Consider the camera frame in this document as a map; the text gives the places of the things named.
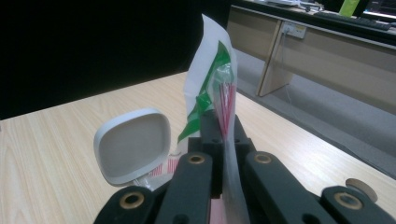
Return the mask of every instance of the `electrical outlet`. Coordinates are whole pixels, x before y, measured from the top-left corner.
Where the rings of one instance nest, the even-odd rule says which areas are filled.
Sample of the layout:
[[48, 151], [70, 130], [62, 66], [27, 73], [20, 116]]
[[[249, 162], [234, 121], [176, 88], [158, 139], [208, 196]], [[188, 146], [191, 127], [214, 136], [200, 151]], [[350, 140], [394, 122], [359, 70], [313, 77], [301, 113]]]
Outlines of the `electrical outlet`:
[[306, 27], [298, 24], [294, 24], [289, 21], [285, 21], [283, 23], [283, 33], [286, 33], [287, 35], [292, 35], [301, 39], [304, 39], [305, 37], [305, 32], [306, 32]]

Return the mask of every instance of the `red stripe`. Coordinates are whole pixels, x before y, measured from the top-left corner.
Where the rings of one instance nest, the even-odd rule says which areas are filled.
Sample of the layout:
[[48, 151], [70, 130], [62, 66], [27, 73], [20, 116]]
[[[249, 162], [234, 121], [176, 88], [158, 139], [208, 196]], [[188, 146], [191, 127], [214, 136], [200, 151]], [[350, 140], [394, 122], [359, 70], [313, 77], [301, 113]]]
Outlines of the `red stripe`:
[[163, 165], [161, 164], [157, 166], [154, 170], [152, 170], [149, 175], [150, 176], [160, 175], [162, 171], [163, 171]]
[[171, 159], [168, 161], [168, 174], [172, 174], [175, 172], [177, 164], [178, 164], [178, 160]]

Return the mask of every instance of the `light wood tabletop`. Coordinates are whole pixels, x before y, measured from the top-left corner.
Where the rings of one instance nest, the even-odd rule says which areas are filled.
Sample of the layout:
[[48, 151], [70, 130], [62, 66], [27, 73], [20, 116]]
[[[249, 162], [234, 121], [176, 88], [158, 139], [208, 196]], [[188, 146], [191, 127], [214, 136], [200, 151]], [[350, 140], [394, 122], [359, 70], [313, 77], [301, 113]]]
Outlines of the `light wood tabletop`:
[[[169, 118], [171, 150], [186, 124], [185, 74], [156, 79], [0, 121], [0, 223], [93, 223], [120, 188], [107, 184], [93, 137], [109, 119], [144, 107]], [[273, 153], [307, 190], [357, 178], [396, 217], [396, 181], [241, 94], [236, 114], [258, 150]]]

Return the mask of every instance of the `plastic bag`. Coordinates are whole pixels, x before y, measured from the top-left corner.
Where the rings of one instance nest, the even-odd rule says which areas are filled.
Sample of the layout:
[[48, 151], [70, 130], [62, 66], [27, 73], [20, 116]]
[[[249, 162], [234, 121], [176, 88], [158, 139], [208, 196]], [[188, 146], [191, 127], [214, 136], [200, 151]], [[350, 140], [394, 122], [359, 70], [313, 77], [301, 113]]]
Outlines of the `plastic bag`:
[[223, 135], [225, 153], [223, 167], [223, 195], [225, 214], [211, 213], [217, 223], [248, 223], [248, 210], [239, 181], [233, 140], [237, 64], [227, 32], [206, 16], [204, 36], [191, 63], [184, 85], [187, 124], [178, 138], [177, 149], [149, 174], [134, 182], [156, 189], [172, 177], [178, 159], [187, 152], [188, 138], [200, 135], [200, 115], [215, 109]]

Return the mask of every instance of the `dark background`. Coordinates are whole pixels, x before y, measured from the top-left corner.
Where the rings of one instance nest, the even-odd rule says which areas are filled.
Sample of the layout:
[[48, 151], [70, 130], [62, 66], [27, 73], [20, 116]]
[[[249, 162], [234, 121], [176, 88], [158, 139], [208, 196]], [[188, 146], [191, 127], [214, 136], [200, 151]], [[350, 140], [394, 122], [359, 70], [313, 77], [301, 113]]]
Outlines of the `dark background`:
[[187, 71], [229, 0], [30, 1], [1, 10], [0, 119]]

